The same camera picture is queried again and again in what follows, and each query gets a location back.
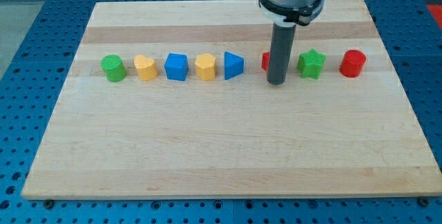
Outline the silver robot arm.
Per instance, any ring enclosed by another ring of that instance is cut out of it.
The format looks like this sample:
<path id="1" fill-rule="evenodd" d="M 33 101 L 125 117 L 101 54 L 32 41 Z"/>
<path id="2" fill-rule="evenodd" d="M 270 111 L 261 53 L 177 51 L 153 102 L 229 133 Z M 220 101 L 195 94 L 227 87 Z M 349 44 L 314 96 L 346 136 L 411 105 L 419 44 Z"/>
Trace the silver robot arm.
<path id="1" fill-rule="evenodd" d="M 297 26 L 308 26 L 322 12 L 325 0 L 258 0 L 264 16 L 272 20 L 267 81 L 285 82 Z"/>

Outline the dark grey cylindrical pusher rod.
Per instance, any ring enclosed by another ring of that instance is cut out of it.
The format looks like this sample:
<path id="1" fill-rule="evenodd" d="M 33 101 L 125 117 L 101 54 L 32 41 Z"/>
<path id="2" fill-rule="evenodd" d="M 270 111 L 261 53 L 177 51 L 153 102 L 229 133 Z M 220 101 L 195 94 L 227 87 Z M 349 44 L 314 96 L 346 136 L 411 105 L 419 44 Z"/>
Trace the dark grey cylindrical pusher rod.
<path id="1" fill-rule="evenodd" d="M 285 82 L 295 30 L 295 26 L 273 25 L 267 69 L 267 81 L 270 84 L 280 85 Z"/>

